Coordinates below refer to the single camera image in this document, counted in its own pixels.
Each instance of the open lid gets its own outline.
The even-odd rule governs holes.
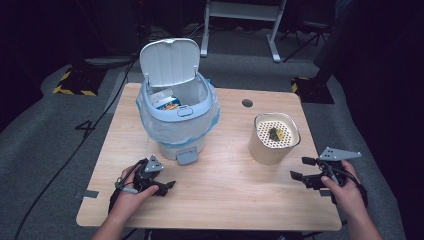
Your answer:
[[[187,38],[171,38],[147,44],[140,52],[140,66],[152,87],[185,83],[196,77],[200,50]]]

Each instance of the black chair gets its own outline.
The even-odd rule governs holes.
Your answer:
[[[297,6],[296,12],[297,23],[294,30],[296,36],[297,31],[307,34],[315,34],[307,42],[286,57],[283,62],[289,60],[313,40],[316,40],[315,46],[318,46],[318,42],[321,37],[324,42],[326,42],[324,34],[330,34],[336,25],[335,0],[304,0]],[[280,41],[283,40],[290,32],[292,31],[287,31],[283,37],[280,38]]]

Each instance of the beige bucket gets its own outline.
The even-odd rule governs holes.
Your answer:
[[[278,129],[278,141],[270,138],[270,130]],[[300,134],[293,120],[284,113],[264,113],[256,116],[249,142],[250,155],[257,162],[275,165],[300,143]]]

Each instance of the wooden table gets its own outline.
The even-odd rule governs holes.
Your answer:
[[[155,179],[176,180],[165,197],[149,198],[129,220],[128,227],[305,230],[341,228],[329,197],[306,189],[290,177],[290,170],[319,173],[304,165],[302,156],[317,157],[300,101],[293,93],[217,89],[221,118],[206,136],[199,160],[180,166],[162,157],[158,144],[144,131],[135,99],[141,84],[129,83],[113,117],[88,190],[77,216],[81,226],[100,226],[107,216],[109,198],[121,171],[138,160],[155,155],[165,169]],[[253,101],[250,108],[243,99]],[[275,166],[261,165],[249,154],[248,142],[257,114],[282,112],[296,123],[301,143]]]

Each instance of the person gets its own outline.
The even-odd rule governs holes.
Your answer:
[[[342,165],[346,171],[351,173],[356,179],[358,179],[355,169],[352,164],[343,160]],[[122,171],[122,177],[126,176],[130,171],[131,167],[126,168]],[[127,187],[132,187],[131,181],[134,179],[133,171],[126,180]],[[380,233],[375,227],[373,221],[371,220],[368,211],[365,207],[365,204],[362,200],[361,193],[356,187],[356,184],[348,179],[346,185],[340,187],[337,183],[335,183],[332,179],[323,176],[321,177],[321,181],[323,184],[334,194],[337,204],[342,208],[343,212],[347,216],[348,229],[349,229],[349,237],[351,240],[380,240],[382,239]],[[142,203],[152,196],[157,190],[158,186],[151,186],[150,188],[144,190],[141,193],[133,194],[121,191],[119,194],[112,210],[110,211],[107,218],[104,220],[103,224],[94,234],[92,240],[116,240],[120,239],[121,234],[124,230],[125,223],[128,219],[140,208]],[[166,233],[167,230],[158,230],[158,235],[160,236],[162,233]],[[213,231],[197,231],[196,234],[192,234],[191,236],[210,236],[211,233],[215,234]],[[219,232],[220,234],[231,234],[234,233],[232,231],[223,231]],[[250,232],[245,231],[244,236],[254,235],[259,232]]]

